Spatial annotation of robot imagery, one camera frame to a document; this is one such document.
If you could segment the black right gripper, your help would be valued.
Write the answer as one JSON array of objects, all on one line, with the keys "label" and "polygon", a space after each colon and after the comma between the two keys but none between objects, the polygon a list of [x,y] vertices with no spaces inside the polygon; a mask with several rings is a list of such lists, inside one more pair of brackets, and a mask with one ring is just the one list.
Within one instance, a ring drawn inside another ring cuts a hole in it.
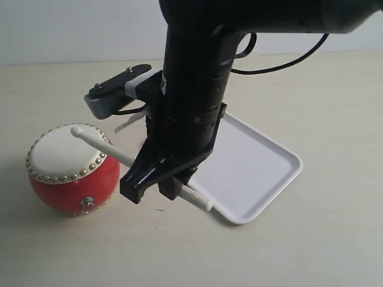
[{"label": "black right gripper", "polygon": [[138,204],[156,184],[170,200],[180,195],[213,149],[232,64],[232,30],[202,39],[168,30],[162,87],[149,102],[147,140],[120,179],[122,196]]}]

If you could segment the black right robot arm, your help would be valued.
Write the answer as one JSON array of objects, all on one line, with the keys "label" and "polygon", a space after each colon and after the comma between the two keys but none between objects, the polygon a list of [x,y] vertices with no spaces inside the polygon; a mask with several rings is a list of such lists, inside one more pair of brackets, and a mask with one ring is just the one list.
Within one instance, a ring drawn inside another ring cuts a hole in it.
[{"label": "black right robot arm", "polygon": [[147,139],[120,193],[139,203],[158,185],[169,199],[214,148],[223,94],[242,37],[254,33],[350,33],[381,1],[160,1],[167,23],[163,69],[136,87]]}]

